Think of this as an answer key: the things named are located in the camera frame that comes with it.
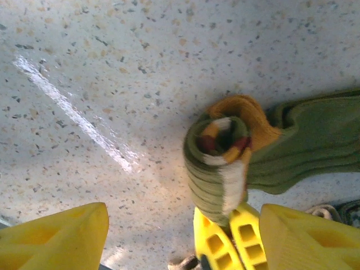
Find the yellow plastic object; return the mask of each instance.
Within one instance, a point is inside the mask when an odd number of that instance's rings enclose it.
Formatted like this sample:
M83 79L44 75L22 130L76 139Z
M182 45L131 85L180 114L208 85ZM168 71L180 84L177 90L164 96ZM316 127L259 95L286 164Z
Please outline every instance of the yellow plastic object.
M267 270L259 232L259 212L249 204L240 204L230 215L230 228L246 270Z
M206 255L212 270L267 270L258 217L259 213L246 203L231 213L230 229L234 245L216 223L195 208L196 256L201 259L202 255Z
M273 204L259 227L271 270L360 269L358 228Z
M102 202L0 230L1 270L98 270L109 216Z

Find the floor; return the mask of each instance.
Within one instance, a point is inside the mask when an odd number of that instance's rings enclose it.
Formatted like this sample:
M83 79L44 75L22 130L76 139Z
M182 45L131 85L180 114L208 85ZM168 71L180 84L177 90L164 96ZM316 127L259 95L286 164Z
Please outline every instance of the floor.
M107 203L102 263L166 269L193 248L182 139L209 104L359 85L360 2L0 0L0 215ZM250 204L359 197L359 174Z

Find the ribbed fabric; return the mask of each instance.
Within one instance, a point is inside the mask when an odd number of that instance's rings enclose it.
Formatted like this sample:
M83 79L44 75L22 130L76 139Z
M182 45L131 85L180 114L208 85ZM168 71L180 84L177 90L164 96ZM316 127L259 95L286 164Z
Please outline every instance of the ribbed fabric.
M221 118L230 118L231 129L218 136L215 152L205 153L199 138ZM224 146L246 136L251 146L235 161L221 159ZM360 89L283 103L268 115L249 96L227 97L189 129L183 150L195 205L224 227L228 213L246 199L246 184L280 194L308 176L360 171Z

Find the white floor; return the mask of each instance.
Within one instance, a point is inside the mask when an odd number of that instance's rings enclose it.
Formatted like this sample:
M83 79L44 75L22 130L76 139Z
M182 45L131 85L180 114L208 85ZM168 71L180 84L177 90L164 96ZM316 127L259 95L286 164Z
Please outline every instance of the white floor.
M193 248L181 148L196 116L230 93L268 107L359 85L359 13L356 0L0 0L2 218L103 201L102 263L166 269ZM320 175L250 203L303 210L359 186Z

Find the speckled floor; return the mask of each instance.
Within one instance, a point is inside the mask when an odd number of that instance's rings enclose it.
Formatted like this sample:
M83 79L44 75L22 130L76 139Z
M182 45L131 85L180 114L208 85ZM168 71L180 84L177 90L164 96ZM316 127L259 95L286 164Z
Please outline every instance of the speckled floor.
M198 113L230 93L268 107L358 84L359 24L356 0L0 0L0 214L103 201L102 263L166 269L193 246L181 147ZM359 185L320 175L250 203L304 210Z

